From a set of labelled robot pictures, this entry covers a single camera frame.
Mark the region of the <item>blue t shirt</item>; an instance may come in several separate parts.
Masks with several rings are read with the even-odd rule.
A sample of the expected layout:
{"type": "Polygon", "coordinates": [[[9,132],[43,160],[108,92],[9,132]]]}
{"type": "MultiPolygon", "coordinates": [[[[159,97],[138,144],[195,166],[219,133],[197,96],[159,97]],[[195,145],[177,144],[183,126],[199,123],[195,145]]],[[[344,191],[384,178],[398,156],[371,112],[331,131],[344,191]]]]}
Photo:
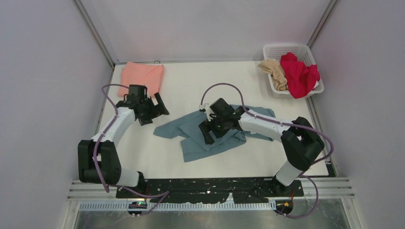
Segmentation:
{"type": "Polygon", "coordinates": [[[178,136],[184,162],[191,162],[205,157],[214,156],[246,143],[247,137],[273,141],[272,138],[251,132],[229,130],[223,137],[215,139],[215,143],[208,145],[198,125],[206,120],[205,113],[194,111],[166,124],[158,126],[154,135],[162,138],[173,139],[178,136]]]}

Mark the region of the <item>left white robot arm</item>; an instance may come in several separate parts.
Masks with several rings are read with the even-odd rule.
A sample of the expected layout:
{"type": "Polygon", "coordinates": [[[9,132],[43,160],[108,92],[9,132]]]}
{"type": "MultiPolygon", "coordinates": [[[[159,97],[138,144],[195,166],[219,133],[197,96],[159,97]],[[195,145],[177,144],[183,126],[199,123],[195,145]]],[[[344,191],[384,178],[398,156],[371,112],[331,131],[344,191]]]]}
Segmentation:
{"type": "Polygon", "coordinates": [[[117,145],[127,129],[138,121],[140,125],[151,124],[154,118],[169,115],[159,93],[150,96],[144,85],[131,84],[122,100],[113,103],[114,115],[91,139],[78,144],[78,174],[83,183],[102,184],[109,188],[128,187],[134,197],[146,193],[142,172],[122,167],[117,145]]]}

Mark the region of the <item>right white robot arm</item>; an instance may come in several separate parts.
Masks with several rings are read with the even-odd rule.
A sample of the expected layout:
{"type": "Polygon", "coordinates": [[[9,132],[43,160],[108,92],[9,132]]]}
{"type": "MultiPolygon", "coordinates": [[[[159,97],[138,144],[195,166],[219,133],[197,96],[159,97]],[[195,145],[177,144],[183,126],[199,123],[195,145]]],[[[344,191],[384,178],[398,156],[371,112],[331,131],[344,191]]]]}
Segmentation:
{"type": "Polygon", "coordinates": [[[199,110],[207,116],[199,124],[207,145],[214,144],[215,139],[230,130],[259,134],[282,144],[287,160],[270,183],[271,192],[278,196],[284,196],[292,189],[293,181],[311,167],[325,147],[304,117],[283,121],[244,106],[233,108],[223,98],[212,104],[201,104],[199,110]]]}

